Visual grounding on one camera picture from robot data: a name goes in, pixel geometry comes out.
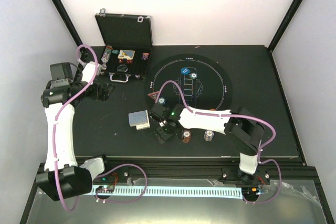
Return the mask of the green chip seat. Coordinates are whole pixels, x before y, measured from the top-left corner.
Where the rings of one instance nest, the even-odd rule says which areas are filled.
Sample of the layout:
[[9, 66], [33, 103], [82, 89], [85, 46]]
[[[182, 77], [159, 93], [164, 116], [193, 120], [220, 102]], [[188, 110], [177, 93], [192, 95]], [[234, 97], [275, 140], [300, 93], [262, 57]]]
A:
[[191, 79], [196, 79], [197, 78], [197, 74], [196, 73], [191, 73], [190, 74], [190, 78]]
[[164, 98], [159, 98], [158, 99], [158, 104], [165, 105], [166, 100]]

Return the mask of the orange poker chip stack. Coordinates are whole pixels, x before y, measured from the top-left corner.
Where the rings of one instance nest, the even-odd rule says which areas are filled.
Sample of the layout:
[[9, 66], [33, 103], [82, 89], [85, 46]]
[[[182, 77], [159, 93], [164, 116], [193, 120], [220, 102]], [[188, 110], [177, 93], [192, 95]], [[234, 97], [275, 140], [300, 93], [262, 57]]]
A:
[[184, 130], [182, 133], [182, 142], [183, 143], [189, 143], [191, 140], [191, 132], [189, 130]]

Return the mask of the blue white poker chip stack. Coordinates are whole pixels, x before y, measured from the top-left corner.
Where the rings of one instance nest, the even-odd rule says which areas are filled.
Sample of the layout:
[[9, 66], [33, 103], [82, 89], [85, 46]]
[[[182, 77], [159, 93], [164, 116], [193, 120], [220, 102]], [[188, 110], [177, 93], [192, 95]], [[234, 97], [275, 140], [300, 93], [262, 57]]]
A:
[[210, 142], [212, 141], [214, 137], [214, 132], [211, 131], [211, 130], [206, 130], [205, 133], [204, 133], [204, 140], [207, 141], [207, 142]]

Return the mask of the green chip top seat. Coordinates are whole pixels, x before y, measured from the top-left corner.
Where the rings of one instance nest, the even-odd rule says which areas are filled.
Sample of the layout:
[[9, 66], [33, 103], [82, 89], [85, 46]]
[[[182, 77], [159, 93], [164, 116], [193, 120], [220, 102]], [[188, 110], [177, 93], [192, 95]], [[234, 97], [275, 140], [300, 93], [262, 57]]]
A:
[[191, 79], [196, 79], [197, 78], [197, 74], [196, 73], [191, 73], [190, 74], [190, 78]]

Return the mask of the blue round button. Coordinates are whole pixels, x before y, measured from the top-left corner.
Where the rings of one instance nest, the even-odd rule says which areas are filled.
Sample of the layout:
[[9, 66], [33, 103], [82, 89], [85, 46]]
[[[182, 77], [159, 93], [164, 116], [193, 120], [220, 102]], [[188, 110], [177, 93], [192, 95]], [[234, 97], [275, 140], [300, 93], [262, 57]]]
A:
[[182, 75], [188, 75], [188, 74], [190, 74], [190, 69], [187, 68], [187, 67], [183, 67], [183, 68], [181, 69], [181, 74], [182, 74]]

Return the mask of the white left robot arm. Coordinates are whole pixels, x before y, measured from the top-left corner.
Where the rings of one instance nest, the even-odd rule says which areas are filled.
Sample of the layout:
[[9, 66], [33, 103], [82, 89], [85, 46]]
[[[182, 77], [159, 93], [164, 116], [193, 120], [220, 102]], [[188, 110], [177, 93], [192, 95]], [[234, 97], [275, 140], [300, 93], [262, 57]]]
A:
[[48, 123], [47, 158], [44, 172], [37, 174], [35, 182], [54, 201], [89, 193], [95, 178], [106, 182], [112, 177], [113, 169], [105, 164], [104, 155], [78, 165], [73, 147], [76, 107], [84, 98], [105, 101], [114, 89], [111, 84], [94, 81], [100, 71], [100, 64], [90, 62], [75, 77], [68, 62], [50, 65], [51, 80], [41, 95]]

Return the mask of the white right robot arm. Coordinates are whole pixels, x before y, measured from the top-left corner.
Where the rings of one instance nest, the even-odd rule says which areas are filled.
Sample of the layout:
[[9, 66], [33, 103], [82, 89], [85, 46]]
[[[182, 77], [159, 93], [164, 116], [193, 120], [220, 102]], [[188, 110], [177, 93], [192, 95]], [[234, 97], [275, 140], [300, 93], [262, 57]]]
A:
[[258, 177], [258, 148], [265, 130], [254, 117], [243, 115], [243, 112], [246, 110], [241, 106], [233, 112], [186, 108], [181, 104], [169, 109], [156, 103], [149, 117], [159, 124], [155, 136], [161, 143], [173, 135], [182, 140], [191, 138], [186, 134], [191, 129], [229, 135], [239, 151], [238, 179], [244, 184], [252, 184]]

